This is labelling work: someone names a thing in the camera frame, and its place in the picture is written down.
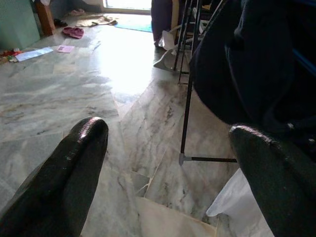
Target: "pink paper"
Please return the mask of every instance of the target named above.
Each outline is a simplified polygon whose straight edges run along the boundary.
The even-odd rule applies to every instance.
[[[70,53],[74,48],[75,48],[74,46],[60,45],[57,51],[61,53]]]

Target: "marble floor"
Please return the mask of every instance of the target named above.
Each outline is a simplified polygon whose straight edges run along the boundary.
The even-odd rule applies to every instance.
[[[71,39],[58,30],[30,49],[60,44],[75,49],[0,65],[0,209],[72,126],[99,116],[109,144],[83,237],[233,236],[227,218],[205,212],[238,166],[179,166],[187,86],[153,67],[163,50],[152,34],[96,26]],[[231,157],[228,131],[193,92],[186,153]]]

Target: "green wall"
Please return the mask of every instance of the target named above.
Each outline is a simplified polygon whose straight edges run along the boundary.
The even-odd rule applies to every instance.
[[[0,48],[26,48],[40,39],[30,0],[0,0]]]

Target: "black metal frame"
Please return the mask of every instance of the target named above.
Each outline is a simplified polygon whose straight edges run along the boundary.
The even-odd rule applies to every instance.
[[[216,10],[211,16],[210,22],[214,21],[214,18],[218,15],[218,13],[221,11],[223,6],[226,4],[228,0],[221,0],[220,3],[218,4]],[[177,50],[177,55],[174,63],[174,70],[176,70],[176,66],[178,63],[178,57],[179,57],[179,52],[181,48],[183,48],[183,55],[182,55],[182,61],[181,61],[181,69],[180,69],[180,75],[179,75],[179,82],[181,79],[181,71],[182,71],[182,64],[183,64],[183,58],[184,58],[184,48],[185,48],[185,38],[187,36],[187,26],[190,21],[190,17],[192,15],[192,4],[193,0],[190,2],[190,13],[188,16],[188,6],[189,0],[186,0],[185,3],[185,13],[182,18],[182,27],[180,31],[180,36],[178,40],[178,50]],[[191,56],[193,55],[195,49],[198,46],[198,37],[199,37],[199,25],[200,25],[200,13],[202,9],[202,0],[197,0],[197,15],[195,18],[195,26],[194,26],[194,36],[193,36],[193,43],[192,43],[192,51],[191,51]],[[211,26],[211,23],[207,25],[207,29],[209,29]],[[237,163],[236,159],[233,158],[214,158],[214,157],[189,157],[185,155],[185,144],[186,144],[186,137],[187,137],[187,130],[188,130],[188,122],[189,122],[189,112],[190,112],[190,102],[191,102],[191,95],[192,95],[192,89],[193,89],[193,78],[191,75],[189,75],[189,82],[188,82],[188,91],[187,91],[187,99],[186,99],[186,107],[185,107],[185,112],[184,112],[184,123],[183,123],[183,131],[182,131],[182,140],[181,140],[181,148],[180,148],[180,154],[179,154],[179,164],[183,165],[183,162],[185,161],[211,161],[211,162],[230,162],[230,163]]]

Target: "blue mat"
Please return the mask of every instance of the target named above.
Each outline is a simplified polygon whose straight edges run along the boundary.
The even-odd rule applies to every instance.
[[[121,23],[118,22],[115,27],[135,31],[153,32],[151,21],[127,21]]]

